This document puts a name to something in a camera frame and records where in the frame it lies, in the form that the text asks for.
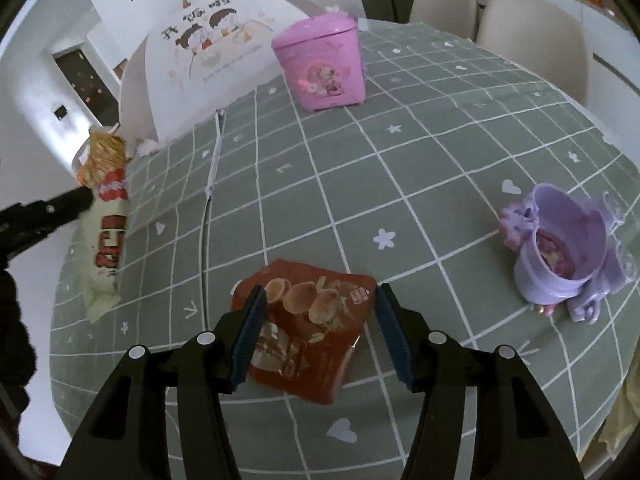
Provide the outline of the cream red snack bag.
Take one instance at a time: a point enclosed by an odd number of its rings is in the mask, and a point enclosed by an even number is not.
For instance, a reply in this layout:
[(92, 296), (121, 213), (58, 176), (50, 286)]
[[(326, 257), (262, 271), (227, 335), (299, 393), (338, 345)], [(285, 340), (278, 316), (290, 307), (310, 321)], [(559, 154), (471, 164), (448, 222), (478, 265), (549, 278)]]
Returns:
[(92, 192), (90, 208), (80, 215), (78, 266), (88, 321), (99, 321), (119, 302), (117, 273), (124, 252), (130, 209), (126, 142), (115, 128), (89, 129), (88, 155), (78, 182)]

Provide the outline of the green checked tablecloth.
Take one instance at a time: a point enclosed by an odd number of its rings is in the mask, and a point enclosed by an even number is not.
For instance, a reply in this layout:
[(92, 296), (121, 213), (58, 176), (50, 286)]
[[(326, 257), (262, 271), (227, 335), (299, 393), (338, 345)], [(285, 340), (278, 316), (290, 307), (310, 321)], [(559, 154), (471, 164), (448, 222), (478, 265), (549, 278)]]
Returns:
[(53, 403), (75, 431), (134, 344), (179, 347), (216, 324), (235, 286), (299, 261), (390, 283), (401, 304), (467, 347), (510, 344), (577, 452), (611, 411), (639, 338), (639, 287), (600, 320), (546, 320), (513, 284), (499, 211), (549, 182), (611, 193), (639, 248), (639, 156), (551, 84), (422, 25), (361, 37), (367, 101), (310, 114), (282, 79), (128, 168), (120, 301), (89, 322), (70, 245), (51, 328)]

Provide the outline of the red cookie bag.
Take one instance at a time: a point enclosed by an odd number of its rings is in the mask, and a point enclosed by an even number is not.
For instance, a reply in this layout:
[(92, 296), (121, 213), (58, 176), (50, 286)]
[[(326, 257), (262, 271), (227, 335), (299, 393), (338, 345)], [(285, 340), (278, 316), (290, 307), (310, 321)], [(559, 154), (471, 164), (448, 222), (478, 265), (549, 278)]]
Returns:
[(333, 403), (378, 283), (369, 275), (279, 259), (235, 286), (232, 309), (242, 307), (256, 286), (266, 293), (267, 313), (250, 376), (310, 402)]

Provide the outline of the bin with yellow bag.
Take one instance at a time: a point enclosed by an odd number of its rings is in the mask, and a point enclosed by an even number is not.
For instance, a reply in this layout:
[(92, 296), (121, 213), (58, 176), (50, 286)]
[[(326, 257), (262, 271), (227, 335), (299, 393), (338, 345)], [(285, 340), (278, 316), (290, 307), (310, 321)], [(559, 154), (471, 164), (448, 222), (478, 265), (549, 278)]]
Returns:
[(600, 433), (609, 456), (616, 456), (639, 423), (639, 377), (628, 376)]

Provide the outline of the beige far chair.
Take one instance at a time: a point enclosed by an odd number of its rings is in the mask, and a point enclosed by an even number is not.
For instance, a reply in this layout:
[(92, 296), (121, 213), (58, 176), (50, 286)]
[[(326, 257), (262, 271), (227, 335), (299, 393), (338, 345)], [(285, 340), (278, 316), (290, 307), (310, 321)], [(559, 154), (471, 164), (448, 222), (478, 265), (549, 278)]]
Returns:
[(409, 22), (424, 23), (441, 32), (474, 40), (477, 9), (477, 0), (413, 0)]

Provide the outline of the beige chair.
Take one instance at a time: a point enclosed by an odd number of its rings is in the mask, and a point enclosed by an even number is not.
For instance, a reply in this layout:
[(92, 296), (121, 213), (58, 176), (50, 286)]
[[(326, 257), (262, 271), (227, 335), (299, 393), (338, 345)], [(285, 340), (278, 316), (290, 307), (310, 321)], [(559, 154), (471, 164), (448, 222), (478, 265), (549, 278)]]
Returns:
[(476, 43), (530, 70), (585, 105), (591, 50), (584, 26), (544, 0), (490, 0)]
[(424, 23), (441, 32), (474, 40), (477, 9), (477, 0), (413, 0), (409, 22)]

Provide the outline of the pink tin box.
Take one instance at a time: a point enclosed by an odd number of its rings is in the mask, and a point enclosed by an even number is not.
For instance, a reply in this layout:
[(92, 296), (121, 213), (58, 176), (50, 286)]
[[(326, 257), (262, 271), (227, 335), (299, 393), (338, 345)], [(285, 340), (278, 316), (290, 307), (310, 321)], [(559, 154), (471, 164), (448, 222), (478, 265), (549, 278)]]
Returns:
[(325, 13), (299, 21), (271, 41), (286, 83), (308, 112), (367, 99), (357, 19)]

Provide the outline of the purple toy carriage cup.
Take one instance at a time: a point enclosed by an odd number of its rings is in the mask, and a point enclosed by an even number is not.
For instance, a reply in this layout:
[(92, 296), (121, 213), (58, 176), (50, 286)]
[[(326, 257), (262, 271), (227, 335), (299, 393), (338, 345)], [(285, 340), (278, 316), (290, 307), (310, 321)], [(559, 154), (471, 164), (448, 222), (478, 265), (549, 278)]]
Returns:
[(578, 202), (553, 184), (535, 185), (499, 220), (504, 244), (518, 254), (520, 294), (544, 315), (565, 304), (573, 322), (597, 322), (603, 299), (637, 277), (634, 257), (613, 237), (625, 219), (611, 192)]

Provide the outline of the beige middle chair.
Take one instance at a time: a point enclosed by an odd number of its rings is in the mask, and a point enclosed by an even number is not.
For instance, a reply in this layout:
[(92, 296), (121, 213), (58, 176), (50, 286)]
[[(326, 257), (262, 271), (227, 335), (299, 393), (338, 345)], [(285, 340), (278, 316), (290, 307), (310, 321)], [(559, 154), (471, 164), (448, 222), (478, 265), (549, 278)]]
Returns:
[(490, 0), (476, 43), (530, 70), (585, 105), (591, 50), (584, 26), (544, 0)]

